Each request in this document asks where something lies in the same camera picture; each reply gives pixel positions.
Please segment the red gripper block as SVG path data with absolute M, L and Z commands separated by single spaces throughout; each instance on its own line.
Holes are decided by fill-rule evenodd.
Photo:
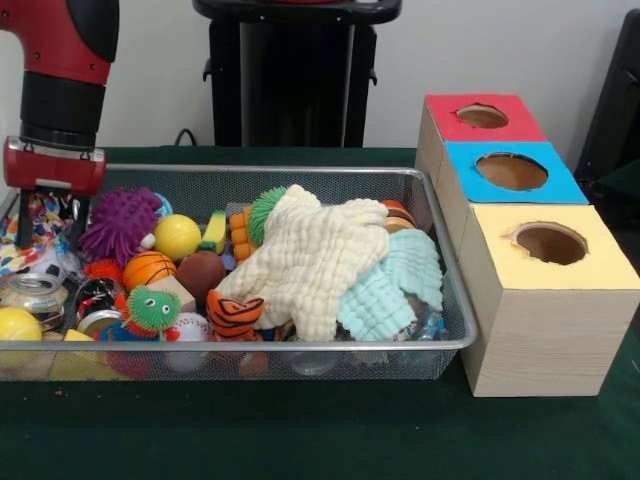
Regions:
M 19 218 L 16 245 L 21 249 L 32 244 L 33 220 L 30 200 L 39 187 L 59 189 L 73 195 L 72 213 L 74 235 L 82 235 L 89 219 L 92 195 L 95 195 L 106 173 L 106 154 L 95 149 L 87 158 L 78 152 L 34 148 L 28 151 L 22 143 L 5 143 L 3 170 L 8 186 L 19 188 Z

